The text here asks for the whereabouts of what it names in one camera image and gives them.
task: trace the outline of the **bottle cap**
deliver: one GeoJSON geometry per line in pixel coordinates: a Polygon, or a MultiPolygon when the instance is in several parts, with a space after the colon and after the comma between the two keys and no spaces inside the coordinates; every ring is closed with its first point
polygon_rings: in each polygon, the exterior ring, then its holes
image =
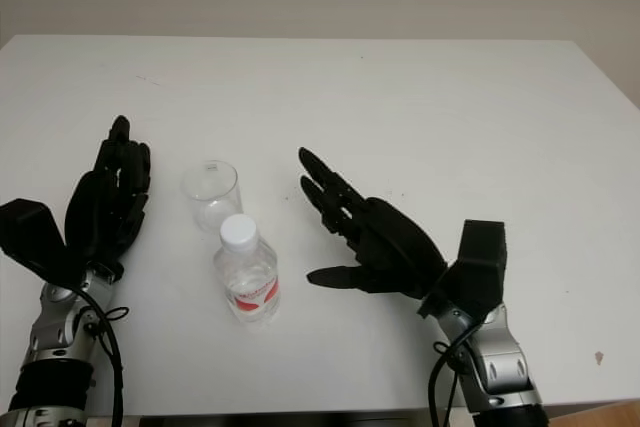
{"type": "Polygon", "coordinates": [[[246,214],[231,215],[220,227],[222,245],[231,252],[250,252],[256,248],[259,239],[258,226],[246,214]]]}

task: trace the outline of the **bottle label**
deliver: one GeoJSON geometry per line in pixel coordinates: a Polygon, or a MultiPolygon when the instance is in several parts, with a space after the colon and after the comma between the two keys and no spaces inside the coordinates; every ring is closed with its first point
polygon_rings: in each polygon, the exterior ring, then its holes
{"type": "Polygon", "coordinates": [[[274,277],[253,292],[247,292],[246,294],[228,292],[228,294],[239,310],[245,312],[256,310],[278,295],[278,277],[274,277]]]}

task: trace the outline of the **robotic arm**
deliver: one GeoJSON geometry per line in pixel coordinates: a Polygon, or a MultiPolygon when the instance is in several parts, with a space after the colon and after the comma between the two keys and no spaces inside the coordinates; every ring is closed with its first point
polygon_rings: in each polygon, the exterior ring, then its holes
{"type": "Polygon", "coordinates": [[[0,427],[84,426],[96,340],[114,368],[112,425],[122,422],[122,361],[109,322],[116,320],[110,314],[128,309],[104,310],[124,272],[118,259],[142,225],[149,171],[149,148],[129,140],[129,121],[120,116],[71,198],[66,245],[46,205],[16,199],[0,206],[0,247],[46,281],[42,311],[0,427]]]}
{"type": "MultiPolygon", "coordinates": [[[[460,377],[477,427],[546,426],[524,355],[507,327],[504,225],[467,220],[458,259],[448,268],[433,241],[390,204],[363,198],[306,149],[300,149],[300,160],[311,177],[302,177],[302,189],[327,229],[346,238],[360,264],[316,270],[309,281],[421,300],[418,313],[433,315],[449,338],[429,381],[433,425],[438,425],[435,381],[447,363],[460,377]]],[[[129,140],[129,122],[118,117],[94,169],[73,194],[66,244],[44,204],[16,199],[0,206],[0,247],[46,281],[42,312],[0,427],[84,426],[96,340],[114,368],[112,426],[120,426],[122,362],[109,324],[116,320],[110,314],[120,309],[104,310],[124,271],[119,258],[144,218],[149,172],[149,148],[129,140]]]]}
{"type": "Polygon", "coordinates": [[[409,218],[384,200],[363,198],[309,150],[300,149],[299,157],[310,176],[301,178],[302,189],[325,227],[345,237],[360,263],[316,270],[308,274],[309,282],[420,299],[418,314],[433,315],[449,339],[429,380],[433,425],[439,425],[435,381],[445,363],[460,376],[476,427],[548,425],[507,326],[504,224],[467,220],[458,259],[447,268],[433,241],[409,218]]]}

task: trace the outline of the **table surface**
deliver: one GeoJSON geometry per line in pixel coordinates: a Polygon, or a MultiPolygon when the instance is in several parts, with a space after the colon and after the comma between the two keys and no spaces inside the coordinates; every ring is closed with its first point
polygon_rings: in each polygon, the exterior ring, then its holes
{"type": "MultiPolygon", "coordinates": [[[[300,146],[450,260],[465,219],[506,222],[510,325],[545,403],[640,396],[640,113],[575,44],[18,36],[0,52],[0,201],[39,199],[61,225],[118,114],[152,152],[112,302],[131,308],[115,324],[127,414],[426,406],[440,334],[417,302],[306,282],[353,254],[298,187],[300,146]],[[259,333],[227,309],[180,192],[206,158],[237,167],[279,255],[280,311],[259,333]]],[[[6,408],[42,282],[0,262],[6,408]]],[[[97,370],[89,411],[106,414],[97,370]]]]}

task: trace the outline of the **wire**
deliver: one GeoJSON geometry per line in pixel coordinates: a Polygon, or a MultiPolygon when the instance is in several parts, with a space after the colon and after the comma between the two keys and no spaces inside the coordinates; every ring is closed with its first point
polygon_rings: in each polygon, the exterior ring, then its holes
{"type": "Polygon", "coordinates": [[[449,427],[449,417],[451,416],[451,407],[453,406],[453,398],[456,395],[456,387],[458,387],[458,373],[453,373],[453,382],[451,382],[451,392],[449,392],[449,401],[447,402],[447,413],[444,416],[444,427],[449,427]]]}
{"type": "Polygon", "coordinates": [[[24,417],[22,418],[22,427],[27,427],[27,417],[29,417],[30,411],[31,411],[31,406],[27,407],[27,411],[24,413],[24,417]]]}
{"type": "MultiPolygon", "coordinates": [[[[436,342],[433,347],[436,352],[441,353],[440,358],[436,361],[436,364],[433,366],[433,370],[431,371],[431,375],[429,375],[429,386],[427,390],[428,402],[429,402],[429,416],[431,417],[431,425],[432,427],[440,427],[440,421],[438,420],[438,412],[436,410],[436,382],[438,381],[438,375],[440,375],[440,371],[444,364],[450,360],[452,355],[460,348],[469,337],[471,337],[482,325],[482,323],[478,323],[472,325],[467,330],[465,330],[462,334],[455,338],[451,345],[447,347],[447,349],[442,352],[442,348],[444,345],[443,342],[436,342]]],[[[457,374],[454,377],[454,382],[457,383],[457,374]]],[[[447,414],[445,417],[445,426],[446,422],[449,421],[449,414],[451,411],[451,405],[453,403],[453,394],[455,394],[455,387],[451,389],[451,394],[449,396],[449,405],[447,406],[447,414]]]]}
{"type": "Polygon", "coordinates": [[[98,316],[100,320],[100,327],[104,329],[104,334],[106,334],[107,339],[109,340],[109,345],[111,346],[111,350],[107,349],[104,339],[102,338],[102,332],[99,332],[98,340],[100,341],[100,345],[107,354],[109,361],[111,362],[111,367],[113,369],[113,410],[111,414],[111,427],[121,427],[122,418],[123,418],[123,399],[122,399],[122,388],[124,386],[124,381],[122,379],[122,356],[120,354],[120,348],[118,347],[118,341],[116,340],[116,334],[113,332],[113,328],[111,327],[111,321],[121,319],[127,313],[129,313],[128,307],[118,307],[116,309],[112,309],[109,311],[113,313],[114,311],[125,310],[126,313],[117,316],[115,319],[110,319],[108,314],[102,310],[98,302],[91,297],[87,292],[82,290],[80,287],[72,284],[64,284],[60,285],[60,287],[70,290],[78,297],[82,298],[89,307],[93,309],[93,311],[98,316]]]}

